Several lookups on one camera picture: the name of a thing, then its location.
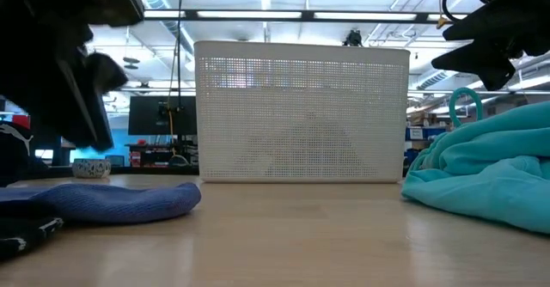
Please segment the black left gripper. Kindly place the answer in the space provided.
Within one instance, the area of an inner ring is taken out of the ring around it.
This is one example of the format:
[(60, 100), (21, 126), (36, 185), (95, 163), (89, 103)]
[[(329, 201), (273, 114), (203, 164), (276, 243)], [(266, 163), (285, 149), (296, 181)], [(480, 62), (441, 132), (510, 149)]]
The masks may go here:
[(90, 54), (85, 44), (94, 38), (93, 26), (143, 20), (142, 0), (0, 0), (0, 63), (53, 60), (25, 110), (75, 146), (105, 151), (113, 139), (102, 96), (128, 77), (111, 57)]

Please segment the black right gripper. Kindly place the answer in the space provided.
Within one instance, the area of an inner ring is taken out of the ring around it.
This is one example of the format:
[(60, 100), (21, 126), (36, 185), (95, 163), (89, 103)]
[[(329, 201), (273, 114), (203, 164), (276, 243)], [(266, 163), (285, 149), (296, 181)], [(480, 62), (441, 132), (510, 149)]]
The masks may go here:
[(431, 61), (439, 70), (476, 75), (489, 91), (516, 73), (511, 59), (550, 51), (550, 0), (480, 0), (484, 6), (443, 32), (446, 40), (474, 40)]

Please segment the black garment with white logo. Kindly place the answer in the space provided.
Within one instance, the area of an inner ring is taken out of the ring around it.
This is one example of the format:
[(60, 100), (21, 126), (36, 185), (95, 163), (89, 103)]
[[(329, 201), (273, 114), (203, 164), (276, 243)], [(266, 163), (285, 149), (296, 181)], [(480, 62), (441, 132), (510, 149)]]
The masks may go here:
[(31, 153), (33, 137), (28, 128), (0, 120), (0, 187), (48, 169), (42, 160)]

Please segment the blue knit garment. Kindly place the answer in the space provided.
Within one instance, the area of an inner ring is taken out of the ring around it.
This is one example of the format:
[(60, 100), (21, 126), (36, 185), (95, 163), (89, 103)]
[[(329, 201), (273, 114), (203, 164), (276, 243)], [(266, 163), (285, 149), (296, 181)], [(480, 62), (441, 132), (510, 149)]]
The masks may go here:
[(30, 201), (68, 221), (104, 224), (150, 223), (185, 216), (201, 198), (201, 191), (191, 182), (147, 189), (78, 183), (0, 188), (0, 203)]

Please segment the teal garment with loop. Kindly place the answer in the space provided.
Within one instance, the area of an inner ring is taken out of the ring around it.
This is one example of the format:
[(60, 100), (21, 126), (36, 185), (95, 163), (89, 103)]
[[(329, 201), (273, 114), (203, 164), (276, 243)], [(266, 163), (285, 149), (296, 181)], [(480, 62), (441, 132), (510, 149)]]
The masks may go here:
[(453, 130), (419, 152), (401, 196), (550, 235), (550, 101), (487, 118), (479, 95), (458, 88), (449, 116)]

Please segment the black garment with white stripes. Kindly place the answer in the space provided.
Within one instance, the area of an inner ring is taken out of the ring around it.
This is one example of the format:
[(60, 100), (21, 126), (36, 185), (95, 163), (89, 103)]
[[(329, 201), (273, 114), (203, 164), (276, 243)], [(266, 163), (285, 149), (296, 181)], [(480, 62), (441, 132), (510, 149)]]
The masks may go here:
[(28, 253), (50, 240), (62, 227), (59, 217), (0, 218), (0, 262)]

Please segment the yellow hanging tag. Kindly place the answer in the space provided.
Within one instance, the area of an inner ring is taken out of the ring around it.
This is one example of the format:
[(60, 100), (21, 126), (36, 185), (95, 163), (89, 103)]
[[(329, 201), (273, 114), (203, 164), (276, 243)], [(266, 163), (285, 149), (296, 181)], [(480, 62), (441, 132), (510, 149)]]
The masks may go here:
[(441, 29), (446, 23), (447, 19), (443, 15), (443, 0), (437, 0), (438, 1), (438, 18), (437, 18), (437, 29)]

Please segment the black monitor screen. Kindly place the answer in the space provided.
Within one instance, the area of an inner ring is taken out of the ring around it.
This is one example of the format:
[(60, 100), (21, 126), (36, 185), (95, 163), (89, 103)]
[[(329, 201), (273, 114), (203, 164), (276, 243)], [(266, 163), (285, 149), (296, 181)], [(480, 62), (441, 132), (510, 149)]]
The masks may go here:
[(197, 134), (194, 96), (133, 96), (130, 99), (129, 135)]

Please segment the speckled ceramic bowl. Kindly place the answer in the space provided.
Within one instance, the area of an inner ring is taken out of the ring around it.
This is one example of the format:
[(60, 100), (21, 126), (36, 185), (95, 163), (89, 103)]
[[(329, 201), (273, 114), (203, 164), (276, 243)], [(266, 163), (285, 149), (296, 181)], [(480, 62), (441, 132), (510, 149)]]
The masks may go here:
[(111, 173), (111, 162), (107, 159), (75, 159), (72, 173), (83, 179), (106, 178)]

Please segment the black shelf with clutter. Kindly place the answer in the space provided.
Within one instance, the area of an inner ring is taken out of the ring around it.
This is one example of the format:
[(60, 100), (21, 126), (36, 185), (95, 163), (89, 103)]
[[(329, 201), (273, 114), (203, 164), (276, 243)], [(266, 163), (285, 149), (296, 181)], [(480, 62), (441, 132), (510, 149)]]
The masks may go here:
[(188, 143), (128, 143), (133, 168), (198, 168), (199, 151)]

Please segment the blue storage bins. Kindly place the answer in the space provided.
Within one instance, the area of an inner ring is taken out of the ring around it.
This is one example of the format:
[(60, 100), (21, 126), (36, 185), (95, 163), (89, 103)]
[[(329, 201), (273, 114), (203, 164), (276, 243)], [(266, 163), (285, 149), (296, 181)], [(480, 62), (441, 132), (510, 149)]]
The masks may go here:
[(427, 140), (431, 137), (438, 136), (446, 132), (445, 128), (442, 127), (407, 127), (405, 140), (414, 141), (414, 140)]

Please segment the white perforated plastic laundry basket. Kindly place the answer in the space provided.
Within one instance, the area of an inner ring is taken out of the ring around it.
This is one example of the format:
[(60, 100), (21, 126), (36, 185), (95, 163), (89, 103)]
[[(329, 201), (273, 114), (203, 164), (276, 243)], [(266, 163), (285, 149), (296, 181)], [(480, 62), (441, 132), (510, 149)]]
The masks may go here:
[(399, 181), (409, 59), (403, 49), (198, 42), (200, 177)]

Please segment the black overhead frame bar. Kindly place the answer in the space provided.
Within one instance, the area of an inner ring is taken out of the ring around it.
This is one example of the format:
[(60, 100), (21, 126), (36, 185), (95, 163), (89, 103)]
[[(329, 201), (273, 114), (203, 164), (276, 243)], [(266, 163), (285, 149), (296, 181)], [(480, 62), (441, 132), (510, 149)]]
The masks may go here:
[(261, 10), (261, 9), (147, 9), (146, 21), (283, 21), (437, 24), (435, 12)]

